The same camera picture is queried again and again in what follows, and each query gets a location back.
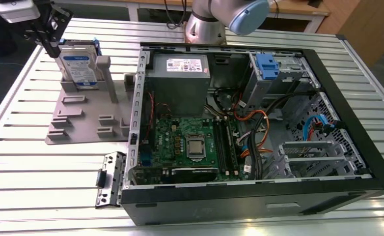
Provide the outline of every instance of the motherboard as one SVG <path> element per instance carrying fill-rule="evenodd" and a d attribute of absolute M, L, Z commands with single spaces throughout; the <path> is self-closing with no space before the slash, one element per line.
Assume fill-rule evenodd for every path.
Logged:
<path fill-rule="evenodd" d="M 236 121 L 228 118 L 160 118 L 152 150 L 141 152 L 137 184 L 244 179 L 235 150 Z"/>

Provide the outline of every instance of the blue hard drive label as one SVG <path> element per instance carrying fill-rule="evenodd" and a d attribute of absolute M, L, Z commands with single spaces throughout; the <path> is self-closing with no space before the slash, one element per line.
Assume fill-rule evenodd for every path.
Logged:
<path fill-rule="evenodd" d="M 63 56 L 63 63 L 65 65 L 67 72 L 69 73 L 73 82 L 79 86 L 93 86 L 97 84 L 95 75 L 93 62 L 88 56 Z"/>
<path fill-rule="evenodd" d="M 64 60 L 89 60 L 88 57 L 69 57 L 69 56 L 65 56 L 63 58 L 64 58 Z"/>
<path fill-rule="evenodd" d="M 97 82 L 81 82 L 81 83 L 76 83 L 76 85 L 80 85 L 80 86 L 93 86 L 96 85 Z"/>

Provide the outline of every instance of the sticker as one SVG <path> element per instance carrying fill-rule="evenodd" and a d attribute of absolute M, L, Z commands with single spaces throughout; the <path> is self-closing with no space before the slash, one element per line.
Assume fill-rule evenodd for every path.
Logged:
<path fill-rule="evenodd" d="M 239 101 L 239 105 L 240 105 L 240 107 L 245 107 L 245 102 L 243 102 L 241 100 Z"/>
<path fill-rule="evenodd" d="M 91 60 L 87 56 L 64 56 L 68 73 L 77 85 L 91 86 L 97 83 L 95 71 L 88 67 Z"/>
<path fill-rule="evenodd" d="M 244 166 L 243 170 L 244 170 L 244 172 L 251 173 L 252 167 L 251 166 Z"/>
<path fill-rule="evenodd" d="M 168 59 L 168 72 L 203 72 L 200 59 Z"/>

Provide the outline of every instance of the aluminum table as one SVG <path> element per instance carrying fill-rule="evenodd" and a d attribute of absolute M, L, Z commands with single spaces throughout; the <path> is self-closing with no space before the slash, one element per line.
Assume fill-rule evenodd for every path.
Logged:
<path fill-rule="evenodd" d="M 384 89 L 349 44 L 333 35 L 259 30 L 228 44 L 315 49 L 384 156 Z M 64 38 L 101 41 L 115 80 L 136 72 L 140 41 L 183 42 L 165 24 L 73 19 Z M 136 227 L 123 209 L 95 209 L 103 155 L 125 143 L 48 146 L 44 137 L 61 74 L 40 46 L 0 105 L 0 233 L 85 235 L 384 235 L 384 196 L 324 215 Z"/>

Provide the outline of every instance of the metal bracket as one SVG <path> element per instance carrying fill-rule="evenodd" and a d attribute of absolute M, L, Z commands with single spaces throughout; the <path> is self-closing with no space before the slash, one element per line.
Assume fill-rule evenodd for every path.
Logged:
<path fill-rule="evenodd" d="M 123 182 L 127 155 L 121 152 L 112 152 L 105 155 L 103 167 L 97 172 L 96 186 L 96 209 L 117 208 L 121 193 L 119 187 Z"/>

